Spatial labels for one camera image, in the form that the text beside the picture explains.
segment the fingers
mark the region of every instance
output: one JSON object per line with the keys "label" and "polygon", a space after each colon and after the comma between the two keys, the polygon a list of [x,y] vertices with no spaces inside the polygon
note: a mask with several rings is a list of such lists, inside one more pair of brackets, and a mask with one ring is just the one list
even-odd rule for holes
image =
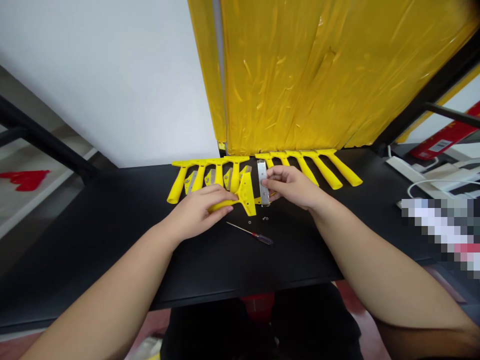
{"label": "fingers", "polygon": [[277,181],[277,180],[270,180],[270,179],[265,179],[261,182],[261,184],[264,187],[267,187],[269,190],[274,190],[276,192],[282,192],[282,190],[286,190],[286,186],[288,186],[286,183]]}
{"label": "fingers", "polygon": [[225,215],[231,212],[234,209],[233,206],[224,206],[217,211],[212,212],[206,217],[203,221],[208,226],[207,229],[211,228],[214,224],[218,223]]}
{"label": "fingers", "polygon": [[295,166],[283,166],[275,165],[266,171],[266,175],[271,178],[273,175],[280,175],[287,178],[288,174],[293,174],[295,171],[299,171]]}
{"label": "fingers", "polygon": [[275,200],[278,200],[282,197],[282,194],[279,192],[274,193],[273,195],[270,196],[270,202],[274,202]]}
{"label": "fingers", "polygon": [[206,198],[205,199],[206,209],[208,209],[212,205],[221,203],[222,201],[225,201],[225,200],[237,201],[239,199],[237,197],[237,195],[235,195],[232,192],[229,192],[229,191],[225,190],[223,187],[221,188],[220,191],[214,191],[214,192],[206,194],[205,198]]}
{"label": "fingers", "polygon": [[282,175],[272,175],[268,177],[269,180],[283,181],[284,177]]}
{"label": "fingers", "polygon": [[210,194],[219,190],[225,190],[222,185],[213,184],[209,186],[202,187],[201,189],[197,190],[198,194]]}

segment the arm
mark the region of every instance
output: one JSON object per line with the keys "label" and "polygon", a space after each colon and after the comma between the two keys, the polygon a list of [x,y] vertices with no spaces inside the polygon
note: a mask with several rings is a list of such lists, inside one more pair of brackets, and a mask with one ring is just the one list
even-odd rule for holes
{"label": "arm", "polygon": [[233,209],[227,206],[208,214],[210,206],[236,199],[220,185],[188,195],[78,298],[22,359],[123,359],[145,320],[175,248]]}
{"label": "arm", "polygon": [[459,347],[465,342],[475,344],[478,350],[479,328],[421,266],[370,230],[295,167],[274,166],[267,175],[269,180],[264,185],[277,192],[271,200],[284,196],[310,212],[342,274],[377,320],[389,329],[419,329],[409,334],[421,334],[424,329],[452,331]]}

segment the person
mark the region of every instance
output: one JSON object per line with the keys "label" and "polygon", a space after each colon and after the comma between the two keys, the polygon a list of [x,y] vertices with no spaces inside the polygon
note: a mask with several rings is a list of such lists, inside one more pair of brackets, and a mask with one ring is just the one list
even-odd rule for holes
{"label": "person", "polygon": [[[392,359],[480,358],[480,328],[417,263],[363,224],[294,166],[274,166],[264,185],[308,211],[342,274],[374,317]],[[22,359],[123,359],[139,332],[175,248],[231,210],[220,185],[186,196],[149,229],[31,346]],[[275,294],[275,342],[258,347],[240,300],[173,309],[167,359],[361,359],[360,331],[331,284]]]}

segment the hand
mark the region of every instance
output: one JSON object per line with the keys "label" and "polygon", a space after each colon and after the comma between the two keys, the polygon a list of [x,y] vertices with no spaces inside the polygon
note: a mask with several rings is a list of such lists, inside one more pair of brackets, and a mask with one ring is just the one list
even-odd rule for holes
{"label": "hand", "polygon": [[167,236],[177,246],[185,239],[193,238],[220,221],[231,212],[233,206],[224,206],[212,213],[208,208],[224,200],[238,200],[237,196],[215,184],[190,193],[163,219],[160,227],[162,236]]}
{"label": "hand", "polygon": [[328,195],[295,166],[276,165],[266,171],[263,186],[270,190],[270,201],[284,197],[304,210],[311,210]]}

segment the leg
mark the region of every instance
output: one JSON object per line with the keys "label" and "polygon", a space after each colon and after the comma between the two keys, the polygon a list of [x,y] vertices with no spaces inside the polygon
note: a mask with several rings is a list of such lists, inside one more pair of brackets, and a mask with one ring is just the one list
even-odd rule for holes
{"label": "leg", "polygon": [[240,299],[207,302],[171,310],[162,360],[232,359],[250,349],[250,323]]}
{"label": "leg", "polygon": [[271,324],[285,355],[362,359],[360,328],[331,283],[275,293]]}

